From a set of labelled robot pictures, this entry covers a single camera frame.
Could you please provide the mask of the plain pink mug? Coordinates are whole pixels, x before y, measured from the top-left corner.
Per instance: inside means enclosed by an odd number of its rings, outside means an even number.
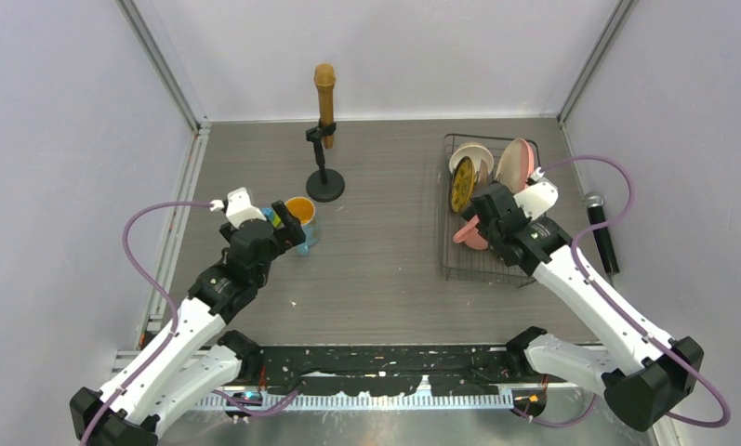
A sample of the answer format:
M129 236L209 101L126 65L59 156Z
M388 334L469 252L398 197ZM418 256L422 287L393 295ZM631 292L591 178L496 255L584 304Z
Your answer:
M488 241L480 234L477 225L478 221L474 219L467 222L460 230L455 232L452 241L456 244L464 244L472 250L486 250Z

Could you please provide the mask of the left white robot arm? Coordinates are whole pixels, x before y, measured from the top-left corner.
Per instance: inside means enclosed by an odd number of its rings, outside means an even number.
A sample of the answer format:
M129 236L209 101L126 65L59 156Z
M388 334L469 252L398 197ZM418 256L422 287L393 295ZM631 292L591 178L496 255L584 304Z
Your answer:
M227 331L269 279L271 262L302 244L300 220L277 201L268 219L244 189L209 203L228 219L220 260L199 274L167 326L125 369L99 389L83 387L70 401L83 445L156 445L183 414L211 391L253 383L258 345Z

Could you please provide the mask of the blue butterfly mug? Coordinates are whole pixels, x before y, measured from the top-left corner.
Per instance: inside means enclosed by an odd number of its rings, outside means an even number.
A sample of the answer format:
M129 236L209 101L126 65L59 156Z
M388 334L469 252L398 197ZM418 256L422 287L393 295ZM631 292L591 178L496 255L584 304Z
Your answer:
M293 197L284 202L290 214L296 217L305 234L305 241L296 249L300 256L308 256L311 248L321 239L321 228L313 201L307 197Z

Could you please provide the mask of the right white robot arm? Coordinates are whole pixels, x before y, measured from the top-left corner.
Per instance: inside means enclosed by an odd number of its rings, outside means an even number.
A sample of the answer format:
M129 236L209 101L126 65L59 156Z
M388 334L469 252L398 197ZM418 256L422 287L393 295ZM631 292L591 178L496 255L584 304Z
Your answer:
M693 393L704 351L649 322L590 265L546 212L558 192L547 181L514 194L493 183L470 207L490 252L544 285L598 337L603 350L574 345L531 326L506 344L507 369L519 381L548 374L601 397L627 426L645 431Z

